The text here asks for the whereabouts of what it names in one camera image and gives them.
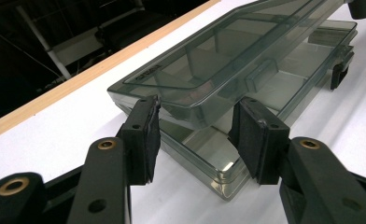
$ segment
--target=compartment organizer box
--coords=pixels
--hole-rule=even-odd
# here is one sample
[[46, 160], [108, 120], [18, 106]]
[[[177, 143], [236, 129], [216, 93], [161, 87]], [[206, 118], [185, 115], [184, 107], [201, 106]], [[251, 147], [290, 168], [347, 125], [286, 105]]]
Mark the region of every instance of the compartment organizer box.
[[271, 0], [236, 8], [109, 87], [125, 113], [162, 99], [162, 149], [230, 200], [249, 178], [227, 139], [244, 96], [291, 125], [331, 77], [347, 68], [356, 24], [326, 21], [343, 1]]

